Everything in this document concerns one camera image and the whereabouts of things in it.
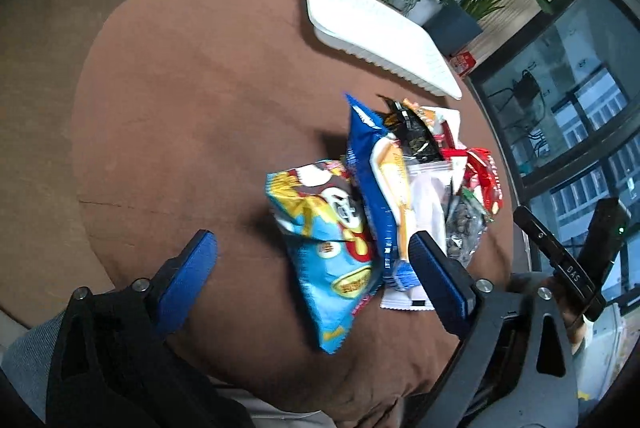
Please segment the person right hand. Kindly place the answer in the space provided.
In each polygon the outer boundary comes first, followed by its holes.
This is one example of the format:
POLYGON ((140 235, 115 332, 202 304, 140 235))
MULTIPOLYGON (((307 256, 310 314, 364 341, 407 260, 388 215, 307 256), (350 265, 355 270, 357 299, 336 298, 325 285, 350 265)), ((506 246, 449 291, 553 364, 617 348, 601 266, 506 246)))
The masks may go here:
POLYGON ((572 352, 572 355, 574 356, 582 345, 587 333, 585 317, 576 312, 566 291, 554 276, 548 278, 548 286, 556 304, 559 307, 566 329, 567 338, 570 342, 570 352, 572 352))

